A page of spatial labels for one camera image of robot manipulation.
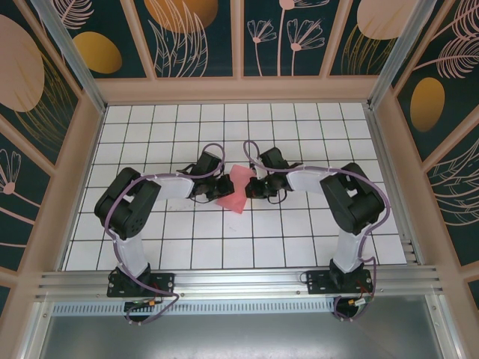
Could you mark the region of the pink cloth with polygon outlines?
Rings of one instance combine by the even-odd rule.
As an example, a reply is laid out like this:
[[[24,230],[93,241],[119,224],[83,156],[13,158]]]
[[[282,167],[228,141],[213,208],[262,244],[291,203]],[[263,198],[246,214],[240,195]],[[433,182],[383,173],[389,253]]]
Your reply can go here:
[[[256,177],[255,172],[247,167],[233,165],[230,179],[234,185],[234,192],[216,201],[216,204],[235,213],[242,214],[247,201],[245,187],[250,179]]]

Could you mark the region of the grey metal sheet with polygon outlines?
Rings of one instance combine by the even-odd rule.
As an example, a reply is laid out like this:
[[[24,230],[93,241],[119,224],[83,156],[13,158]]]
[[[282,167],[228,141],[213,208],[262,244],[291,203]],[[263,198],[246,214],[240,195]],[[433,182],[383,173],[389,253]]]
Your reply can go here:
[[[463,359],[439,307],[389,297],[354,322],[330,313],[54,316],[39,359]]]

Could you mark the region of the long aluminium mounting rail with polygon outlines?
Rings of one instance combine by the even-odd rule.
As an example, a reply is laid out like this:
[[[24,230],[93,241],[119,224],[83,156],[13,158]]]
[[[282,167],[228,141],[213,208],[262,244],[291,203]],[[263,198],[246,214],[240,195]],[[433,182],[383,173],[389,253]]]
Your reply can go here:
[[[305,298],[305,269],[179,270],[174,291],[184,299]],[[34,289],[39,301],[106,298],[108,271],[46,272]],[[442,294],[433,266],[379,266],[376,295]]]

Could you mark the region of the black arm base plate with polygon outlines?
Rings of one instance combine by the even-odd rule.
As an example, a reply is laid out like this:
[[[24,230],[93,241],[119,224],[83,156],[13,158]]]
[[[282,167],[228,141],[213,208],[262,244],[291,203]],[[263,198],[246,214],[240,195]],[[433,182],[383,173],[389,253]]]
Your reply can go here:
[[[367,269],[357,269],[344,274],[342,271],[316,270],[306,272],[306,285],[309,294],[359,294],[373,290],[371,273]]]
[[[165,292],[173,292],[173,273],[144,273],[139,280],[147,286]],[[143,286],[139,286],[122,271],[114,271],[109,275],[106,295],[109,298],[153,297],[159,295]]]

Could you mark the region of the aluminium side rail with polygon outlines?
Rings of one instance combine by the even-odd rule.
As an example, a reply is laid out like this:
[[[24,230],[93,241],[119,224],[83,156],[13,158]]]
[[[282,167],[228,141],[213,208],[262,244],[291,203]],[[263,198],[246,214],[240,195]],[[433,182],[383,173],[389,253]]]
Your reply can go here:
[[[422,254],[417,251],[415,233],[412,229],[403,194],[394,169],[392,157],[388,151],[385,136],[375,113],[364,105],[364,114],[370,130],[373,145],[379,160],[385,188],[391,203],[392,214],[398,229],[401,244],[404,247],[406,261],[409,265],[422,265]]]

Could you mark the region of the aluminium corner post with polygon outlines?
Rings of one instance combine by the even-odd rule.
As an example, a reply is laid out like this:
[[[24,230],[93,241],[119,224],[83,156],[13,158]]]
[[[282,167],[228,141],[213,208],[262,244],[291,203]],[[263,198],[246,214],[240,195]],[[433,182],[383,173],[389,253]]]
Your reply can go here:
[[[94,107],[101,114],[105,114],[106,102],[98,88],[91,71],[87,68],[82,56],[73,43],[72,37],[62,24],[56,10],[49,0],[31,0],[35,10],[42,18],[53,40],[63,52],[73,72],[81,82],[86,94],[90,97]]]
[[[373,86],[373,90],[367,98],[367,108],[370,111],[377,108],[390,88],[394,77],[397,75],[402,63],[406,60],[407,55],[414,46],[427,20],[430,18],[435,4],[436,0],[417,0],[415,3],[404,29],[394,44]]]

